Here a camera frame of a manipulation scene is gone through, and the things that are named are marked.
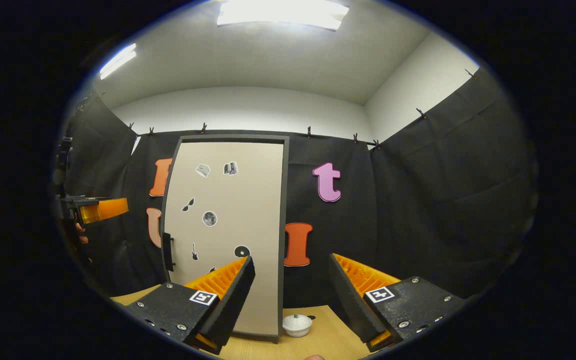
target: small white bowl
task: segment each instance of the small white bowl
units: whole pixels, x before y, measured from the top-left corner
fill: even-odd
[[[294,314],[286,316],[282,321],[282,328],[293,338],[301,338],[311,330],[313,321],[306,315]]]

